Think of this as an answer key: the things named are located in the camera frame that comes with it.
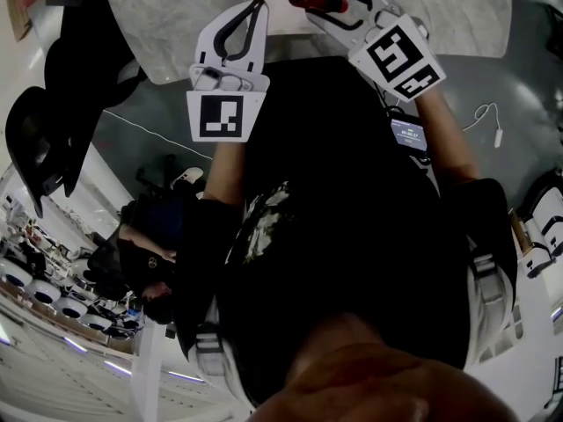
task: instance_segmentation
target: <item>white wall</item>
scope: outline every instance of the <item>white wall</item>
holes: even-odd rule
[[[0,175],[11,160],[4,138],[4,127],[16,98],[30,86],[44,87],[45,55],[32,29],[16,42],[8,16],[6,0],[0,0]]]
[[[563,260],[545,269],[541,276],[547,287],[547,295],[551,308],[563,302]]]
[[[499,357],[469,367],[467,373],[488,386],[525,422],[552,397],[556,343],[544,281],[529,280],[520,271],[517,288],[523,339]],[[563,338],[558,342],[563,355]]]

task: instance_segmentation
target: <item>gray floor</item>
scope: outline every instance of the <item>gray floor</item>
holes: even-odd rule
[[[460,127],[473,122],[481,104],[496,102],[499,107],[504,130],[499,149],[494,148],[494,113],[466,133],[483,175],[501,182],[512,205],[522,201],[533,180],[550,170],[562,151],[557,126],[563,124],[563,112],[558,110],[555,96],[559,91],[563,98],[563,61],[545,49],[552,32],[546,4],[563,11],[563,0],[513,0],[508,52],[502,59],[440,57],[448,74],[443,89]],[[213,145],[191,142],[185,97],[188,88],[187,82],[156,86],[147,81],[112,111],[212,156]],[[406,110],[413,112],[413,106],[406,106]],[[207,171],[210,164],[208,159],[109,114],[100,119],[93,141],[133,195],[142,190],[135,182],[137,169],[144,167],[152,178],[161,179],[168,154],[177,156],[178,172],[193,165]]]

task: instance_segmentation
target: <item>chair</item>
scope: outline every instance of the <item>chair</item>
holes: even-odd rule
[[[104,108],[118,105],[146,78],[139,69],[107,0],[47,0],[65,7],[61,38],[48,50],[45,87],[29,88],[6,121],[12,162],[42,217],[41,197],[75,189]]]
[[[162,186],[159,186],[146,178],[144,168],[140,168],[137,171],[135,179],[146,187],[151,198],[161,199],[171,191],[172,170],[175,159],[175,155],[168,155],[165,158],[164,183]]]

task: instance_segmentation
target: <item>hand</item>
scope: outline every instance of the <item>hand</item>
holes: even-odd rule
[[[166,261],[170,261],[171,263],[176,262],[176,251],[174,250],[163,250],[162,255],[160,255]]]

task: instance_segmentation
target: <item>watch screen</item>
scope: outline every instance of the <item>watch screen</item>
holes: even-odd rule
[[[400,145],[420,151],[427,150],[428,146],[424,136],[424,129],[420,125],[393,119],[391,120],[391,128]]]

